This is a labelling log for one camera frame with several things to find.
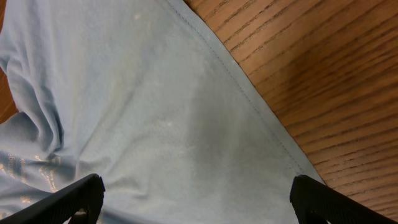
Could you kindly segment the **light blue printed t-shirt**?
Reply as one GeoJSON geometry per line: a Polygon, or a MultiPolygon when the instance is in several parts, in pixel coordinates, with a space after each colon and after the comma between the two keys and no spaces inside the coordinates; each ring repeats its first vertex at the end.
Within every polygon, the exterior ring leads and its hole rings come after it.
{"type": "Polygon", "coordinates": [[[319,175],[183,1],[8,1],[1,216],[96,173],[101,223],[296,223],[319,175]]]}

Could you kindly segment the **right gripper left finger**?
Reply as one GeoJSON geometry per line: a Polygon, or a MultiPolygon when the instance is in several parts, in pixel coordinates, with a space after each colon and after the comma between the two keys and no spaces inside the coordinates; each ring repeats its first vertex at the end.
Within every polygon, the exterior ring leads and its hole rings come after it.
{"type": "Polygon", "coordinates": [[[1,224],[96,224],[105,187],[98,174],[90,174],[39,202],[1,220],[1,224]]]}

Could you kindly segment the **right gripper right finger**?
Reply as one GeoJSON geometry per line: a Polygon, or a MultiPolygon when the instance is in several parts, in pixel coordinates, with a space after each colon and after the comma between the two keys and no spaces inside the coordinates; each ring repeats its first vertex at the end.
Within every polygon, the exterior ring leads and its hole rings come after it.
{"type": "Polygon", "coordinates": [[[289,199],[300,224],[397,224],[307,175],[294,177],[289,199]]]}

